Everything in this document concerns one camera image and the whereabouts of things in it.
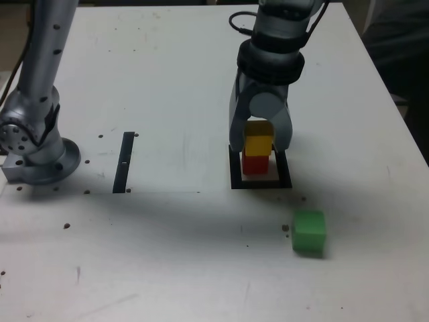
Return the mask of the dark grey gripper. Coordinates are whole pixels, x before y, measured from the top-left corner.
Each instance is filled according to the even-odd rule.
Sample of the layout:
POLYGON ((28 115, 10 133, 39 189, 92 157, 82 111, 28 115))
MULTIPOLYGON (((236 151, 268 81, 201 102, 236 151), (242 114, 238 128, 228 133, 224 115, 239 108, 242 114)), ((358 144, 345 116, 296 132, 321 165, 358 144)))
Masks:
POLYGON ((245 123, 250 113, 271 123, 276 152, 289 148, 293 129, 287 103, 288 89, 288 85, 268 85, 244 74, 236 76, 229 103, 229 145, 232 151, 243 149, 245 123))

